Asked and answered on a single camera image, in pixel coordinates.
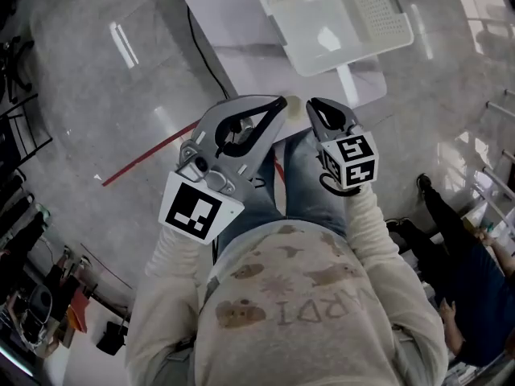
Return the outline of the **white plastic basket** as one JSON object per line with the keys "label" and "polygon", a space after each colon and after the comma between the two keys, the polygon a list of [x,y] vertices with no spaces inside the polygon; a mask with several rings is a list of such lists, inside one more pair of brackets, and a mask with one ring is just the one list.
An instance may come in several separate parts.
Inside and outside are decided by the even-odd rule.
{"label": "white plastic basket", "polygon": [[399,0],[259,2],[300,76],[315,76],[414,41]]}

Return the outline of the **person's leg in jeans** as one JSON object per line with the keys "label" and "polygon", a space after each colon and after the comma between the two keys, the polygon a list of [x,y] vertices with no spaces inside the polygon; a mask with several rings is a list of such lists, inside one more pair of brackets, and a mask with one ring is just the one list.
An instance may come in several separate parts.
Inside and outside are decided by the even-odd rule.
{"label": "person's leg in jeans", "polygon": [[284,172],[286,216],[323,226],[345,236],[344,201],[326,190],[319,181],[323,168],[318,161],[317,141],[312,129],[286,139]]}
{"label": "person's leg in jeans", "polygon": [[257,187],[244,202],[244,211],[218,237],[218,257],[239,235],[283,218],[277,209],[274,197],[274,161],[275,152],[270,148],[254,178],[257,181]]}

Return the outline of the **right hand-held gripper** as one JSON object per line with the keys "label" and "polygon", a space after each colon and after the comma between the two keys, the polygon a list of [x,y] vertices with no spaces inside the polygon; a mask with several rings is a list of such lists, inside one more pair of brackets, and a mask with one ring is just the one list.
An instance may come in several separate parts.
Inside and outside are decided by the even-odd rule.
{"label": "right hand-held gripper", "polygon": [[353,110],[322,97],[311,98],[306,110],[318,141],[323,167],[319,181],[323,188],[359,191],[365,184],[375,182],[379,162],[377,145],[371,132],[356,125]]}

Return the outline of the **white low table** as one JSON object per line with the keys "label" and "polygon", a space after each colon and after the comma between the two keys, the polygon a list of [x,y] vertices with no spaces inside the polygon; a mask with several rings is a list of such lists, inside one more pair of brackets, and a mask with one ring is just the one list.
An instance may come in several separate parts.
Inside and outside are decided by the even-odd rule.
{"label": "white low table", "polygon": [[366,105],[384,97],[387,86],[377,57],[352,64],[349,76],[326,72],[300,76],[280,46],[258,0],[185,0],[239,95],[295,95],[302,99],[299,121],[286,121],[277,139],[309,127],[305,102],[324,97],[349,105]]}

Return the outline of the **black chair base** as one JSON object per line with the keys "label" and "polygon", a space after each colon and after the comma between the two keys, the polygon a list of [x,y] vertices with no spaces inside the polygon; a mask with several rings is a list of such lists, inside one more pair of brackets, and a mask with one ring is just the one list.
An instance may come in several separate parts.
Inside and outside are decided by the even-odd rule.
{"label": "black chair base", "polygon": [[33,40],[27,40],[20,47],[21,37],[14,36],[12,39],[0,43],[0,102],[5,94],[12,105],[18,103],[14,94],[14,86],[17,85],[24,92],[32,90],[30,81],[24,82],[19,75],[20,64],[23,56],[35,45]]}

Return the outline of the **person's right leg in jeans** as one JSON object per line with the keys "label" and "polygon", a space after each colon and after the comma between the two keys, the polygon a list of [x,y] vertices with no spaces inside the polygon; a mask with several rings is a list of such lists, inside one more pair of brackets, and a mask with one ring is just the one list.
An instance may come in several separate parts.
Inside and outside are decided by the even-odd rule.
{"label": "person's right leg in jeans", "polygon": [[284,172],[286,216],[323,226],[345,236],[344,201],[326,190],[319,181],[323,168],[318,161],[317,141],[312,129],[286,139]]}

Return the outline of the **person's right forearm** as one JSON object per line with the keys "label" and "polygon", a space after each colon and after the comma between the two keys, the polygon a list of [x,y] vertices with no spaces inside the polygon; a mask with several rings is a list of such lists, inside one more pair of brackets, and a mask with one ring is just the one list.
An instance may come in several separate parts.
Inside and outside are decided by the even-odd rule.
{"label": "person's right forearm", "polygon": [[347,241],[365,268],[402,261],[370,184],[345,200]]}

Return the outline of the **person's left leg in jeans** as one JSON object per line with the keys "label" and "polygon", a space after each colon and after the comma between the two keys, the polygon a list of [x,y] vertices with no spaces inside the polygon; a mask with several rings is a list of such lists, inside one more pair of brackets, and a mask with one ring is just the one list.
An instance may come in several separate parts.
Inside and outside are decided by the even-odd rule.
{"label": "person's left leg in jeans", "polygon": [[257,187],[244,202],[244,211],[218,237],[218,257],[239,235],[283,218],[277,209],[274,197],[274,161],[275,152],[270,148],[254,178],[257,181]]}

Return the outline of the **black metal rack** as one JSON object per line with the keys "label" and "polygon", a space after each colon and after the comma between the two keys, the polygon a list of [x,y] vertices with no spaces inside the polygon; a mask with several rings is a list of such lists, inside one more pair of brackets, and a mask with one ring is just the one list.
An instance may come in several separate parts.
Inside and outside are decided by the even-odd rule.
{"label": "black metal rack", "polygon": [[46,128],[38,129],[27,112],[38,100],[36,93],[0,112],[0,174],[9,174],[52,143]]}

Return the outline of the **black bag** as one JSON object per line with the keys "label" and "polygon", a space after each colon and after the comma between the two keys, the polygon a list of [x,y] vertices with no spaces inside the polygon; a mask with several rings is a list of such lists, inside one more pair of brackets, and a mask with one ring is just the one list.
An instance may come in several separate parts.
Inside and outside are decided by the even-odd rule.
{"label": "black bag", "polygon": [[107,322],[104,334],[98,341],[96,347],[107,355],[115,356],[125,345],[125,337],[128,334],[128,327],[115,322]]}

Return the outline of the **person's left forearm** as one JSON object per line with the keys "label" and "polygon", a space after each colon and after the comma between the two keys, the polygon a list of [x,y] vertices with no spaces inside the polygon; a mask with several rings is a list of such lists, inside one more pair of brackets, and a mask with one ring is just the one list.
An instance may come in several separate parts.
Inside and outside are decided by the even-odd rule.
{"label": "person's left forearm", "polygon": [[212,246],[200,244],[162,227],[156,247],[145,266],[148,277],[190,277],[205,285],[212,269]]}

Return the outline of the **orange cloth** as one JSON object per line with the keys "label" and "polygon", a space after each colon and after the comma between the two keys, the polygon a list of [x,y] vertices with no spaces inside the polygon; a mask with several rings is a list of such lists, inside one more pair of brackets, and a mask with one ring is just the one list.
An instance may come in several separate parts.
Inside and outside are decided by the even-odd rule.
{"label": "orange cloth", "polygon": [[67,309],[68,324],[74,330],[82,333],[88,331],[85,317],[85,311],[88,305],[89,300],[82,293],[81,289],[77,289]]}

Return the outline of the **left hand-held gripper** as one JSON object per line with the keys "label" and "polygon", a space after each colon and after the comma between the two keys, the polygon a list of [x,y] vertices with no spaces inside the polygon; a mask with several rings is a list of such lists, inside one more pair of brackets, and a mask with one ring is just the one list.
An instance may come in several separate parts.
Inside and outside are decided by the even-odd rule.
{"label": "left hand-held gripper", "polygon": [[[284,96],[246,95],[222,101],[200,119],[169,173],[159,223],[201,244],[217,238],[245,209],[253,178],[286,120]],[[257,123],[240,143],[233,132]]]}

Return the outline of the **white cup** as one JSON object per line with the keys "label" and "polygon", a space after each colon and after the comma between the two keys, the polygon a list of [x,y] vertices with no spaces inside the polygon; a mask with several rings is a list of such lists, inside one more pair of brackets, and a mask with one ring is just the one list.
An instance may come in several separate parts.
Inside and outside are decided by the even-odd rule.
{"label": "white cup", "polygon": [[287,120],[299,121],[303,115],[302,99],[295,95],[286,96]]}

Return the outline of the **person's torso in cream sweater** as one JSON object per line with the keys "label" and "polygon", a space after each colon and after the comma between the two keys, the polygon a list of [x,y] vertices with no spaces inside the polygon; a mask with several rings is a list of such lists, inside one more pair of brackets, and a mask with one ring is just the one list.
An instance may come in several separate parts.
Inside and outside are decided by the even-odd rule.
{"label": "person's torso in cream sweater", "polygon": [[148,277],[126,340],[130,386],[440,386],[443,325],[411,267],[365,268],[342,238],[298,220],[233,240],[206,298]]}

